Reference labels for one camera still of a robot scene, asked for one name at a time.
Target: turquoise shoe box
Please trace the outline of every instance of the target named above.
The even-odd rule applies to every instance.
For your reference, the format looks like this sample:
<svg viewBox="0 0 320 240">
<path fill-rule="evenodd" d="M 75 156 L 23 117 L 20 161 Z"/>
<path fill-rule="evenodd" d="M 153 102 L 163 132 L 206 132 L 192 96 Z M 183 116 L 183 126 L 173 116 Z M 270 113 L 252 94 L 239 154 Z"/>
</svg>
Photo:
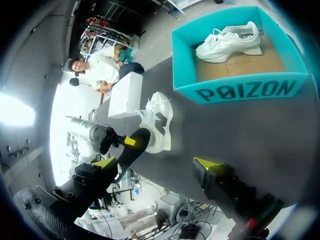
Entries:
<svg viewBox="0 0 320 240">
<path fill-rule="evenodd" d="M 261 56 L 236 54 L 226 63 L 197 59 L 195 46 L 212 34 L 214 28 L 223 30 L 249 21 L 261 32 Z M 310 77 L 290 38 L 257 6 L 213 12 L 175 29 L 171 37 L 173 88 L 199 104 L 289 98 Z"/>
</svg>

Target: gray table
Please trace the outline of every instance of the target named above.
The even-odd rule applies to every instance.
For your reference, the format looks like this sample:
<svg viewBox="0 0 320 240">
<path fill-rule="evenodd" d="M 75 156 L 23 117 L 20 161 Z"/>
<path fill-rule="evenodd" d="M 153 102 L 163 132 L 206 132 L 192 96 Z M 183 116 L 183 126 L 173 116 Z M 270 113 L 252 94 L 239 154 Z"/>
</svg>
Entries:
<svg viewBox="0 0 320 240">
<path fill-rule="evenodd" d="M 194 200 L 210 203 L 193 176 L 192 161 L 200 157 L 228 163 L 260 194 L 270 192 L 297 201 L 314 161 L 318 137 L 318 103 L 313 82 L 292 98 L 196 104 L 173 91 L 172 59 L 143 74 L 141 109 L 161 91 L 171 99 L 171 151 L 145 152 L 132 169 L 151 181 Z M 140 117 L 108 118 L 109 101 L 97 112 L 99 124 L 110 124 L 130 136 Z M 119 156 L 122 148 L 111 149 Z"/>
</svg>

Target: shoelace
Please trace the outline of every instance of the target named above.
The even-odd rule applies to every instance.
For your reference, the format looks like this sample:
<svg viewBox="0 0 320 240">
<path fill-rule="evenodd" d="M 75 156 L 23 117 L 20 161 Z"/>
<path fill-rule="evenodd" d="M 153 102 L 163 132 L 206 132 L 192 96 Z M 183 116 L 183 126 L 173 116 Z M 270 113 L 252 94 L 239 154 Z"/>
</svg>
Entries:
<svg viewBox="0 0 320 240">
<path fill-rule="evenodd" d="M 227 40 L 231 36 L 236 35 L 236 33 L 232 32 L 226 32 L 223 34 L 219 29 L 214 28 L 212 34 L 209 34 L 209 36 L 204 40 L 204 42 L 207 43 L 210 47 L 214 47 L 216 45 L 220 45 L 221 41 Z"/>
<path fill-rule="evenodd" d="M 162 103 L 166 103 L 168 102 L 169 100 L 166 99 L 166 100 L 160 100 L 160 101 L 157 101 L 157 102 L 154 102 L 154 101 L 151 101 L 150 99 L 148 99 L 148 102 L 146 103 L 145 105 L 145 109 L 146 110 L 150 110 L 150 111 L 153 111 L 158 105 L 162 104 Z"/>
</svg>

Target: white sneaker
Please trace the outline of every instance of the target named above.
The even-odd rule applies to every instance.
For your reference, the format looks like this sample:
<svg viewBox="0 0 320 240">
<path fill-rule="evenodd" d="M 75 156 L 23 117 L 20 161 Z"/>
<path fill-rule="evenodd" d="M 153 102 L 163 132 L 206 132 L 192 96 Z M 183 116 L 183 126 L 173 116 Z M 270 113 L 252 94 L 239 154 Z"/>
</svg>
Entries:
<svg viewBox="0 0 320 240">
<path fill-rule="evenodd" d="M 142 122 L 140 128 L 150 131 L 151 137 L 146 151 L 157 154 L 171 150 L 170 123 L 174 112 L 170 101 L 163 93 L 157 91 L 147 102 L 145 110 L 137 110 Z"/>
<path fill-rule="evenodd" d="M 209 63 L 224 63 L 234 52 L 247 55 L 262 55 L 261 37 L 257 26 L 249 21 L 247 25 L 227 26 L 222 31 L 213 30 L 204 43 L 195 50 L 196 56 Z"/>
</svg>

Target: white box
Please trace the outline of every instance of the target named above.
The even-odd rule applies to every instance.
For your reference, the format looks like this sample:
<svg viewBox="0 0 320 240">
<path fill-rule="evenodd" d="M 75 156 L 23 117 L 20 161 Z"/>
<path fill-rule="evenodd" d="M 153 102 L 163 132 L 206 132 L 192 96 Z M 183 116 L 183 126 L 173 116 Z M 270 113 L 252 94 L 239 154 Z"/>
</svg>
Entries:
<svg viewBox="0 0 320 240">
<path fill-rule="evenodd" d="M 112 88 L 109 118 L 121 119 L 138 115 L 143 76 L 130 72 Z"/>
</svg>

